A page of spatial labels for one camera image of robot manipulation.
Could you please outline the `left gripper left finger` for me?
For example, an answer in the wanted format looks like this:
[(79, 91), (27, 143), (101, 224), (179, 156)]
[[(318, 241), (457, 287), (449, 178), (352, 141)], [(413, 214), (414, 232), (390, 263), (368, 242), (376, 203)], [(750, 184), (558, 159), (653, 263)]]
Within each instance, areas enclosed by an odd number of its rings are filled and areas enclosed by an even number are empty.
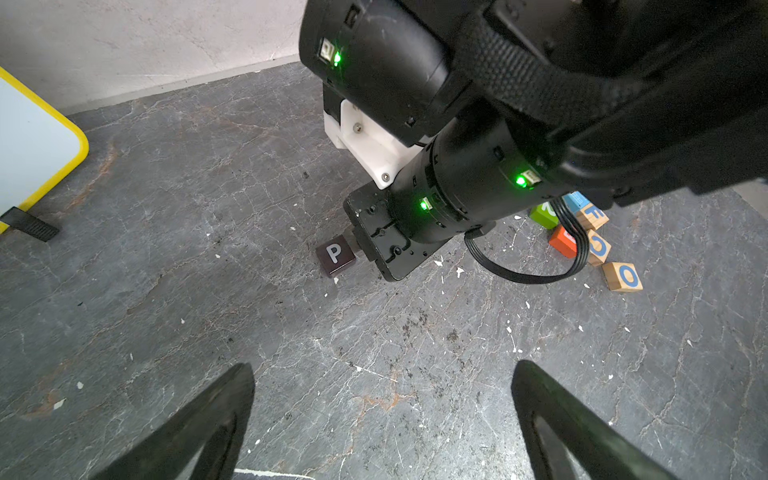
[(254, 402), (252, 366), (233, 365), (159, 429), (96, 479), (175, 479), (191, 461), (192, 479), (230, 479)]

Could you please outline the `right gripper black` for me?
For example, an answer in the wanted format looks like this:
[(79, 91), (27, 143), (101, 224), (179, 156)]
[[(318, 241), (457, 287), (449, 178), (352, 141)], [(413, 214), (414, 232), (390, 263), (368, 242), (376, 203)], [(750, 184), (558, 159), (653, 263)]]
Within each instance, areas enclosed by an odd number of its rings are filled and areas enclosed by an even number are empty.
[(348, 195), (344, 210), (353, 229), (343, 237), (390, 282), (405, 279), (449, 240), (495, 221), (492, 189), (416, 181), (380, 190), (366, 184)]

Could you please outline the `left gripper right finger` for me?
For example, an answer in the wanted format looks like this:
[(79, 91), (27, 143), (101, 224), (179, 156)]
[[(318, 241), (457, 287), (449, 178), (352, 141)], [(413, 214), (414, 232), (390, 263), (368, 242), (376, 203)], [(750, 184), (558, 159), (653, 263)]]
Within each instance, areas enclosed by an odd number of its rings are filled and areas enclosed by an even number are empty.
[(517, 363), (511, 384), (534, 477), (574, 479), (572, 459), (592, 479), (673, 479), (530, 360)]

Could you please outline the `dark P letter block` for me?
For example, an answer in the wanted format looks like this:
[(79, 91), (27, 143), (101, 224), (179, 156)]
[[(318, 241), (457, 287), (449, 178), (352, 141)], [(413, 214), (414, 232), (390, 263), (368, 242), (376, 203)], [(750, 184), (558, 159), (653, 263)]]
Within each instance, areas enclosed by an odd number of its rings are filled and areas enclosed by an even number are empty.
[(333, 278), (356, 262), (356, 255), (344, 235), (338, 235), (315, 248), (323, 272)]

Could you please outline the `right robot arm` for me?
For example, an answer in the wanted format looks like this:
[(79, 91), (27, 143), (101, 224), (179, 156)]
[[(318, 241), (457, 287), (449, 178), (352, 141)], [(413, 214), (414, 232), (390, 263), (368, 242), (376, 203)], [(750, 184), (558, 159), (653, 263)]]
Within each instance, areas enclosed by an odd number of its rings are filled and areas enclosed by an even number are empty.
[(548, 203), (589, 258), (569, 193), (599, 208), (767, 176), (763, 1), (310, 1), (301, 63), (370, 182), (354, 236), (399, 281), (462, 236)]

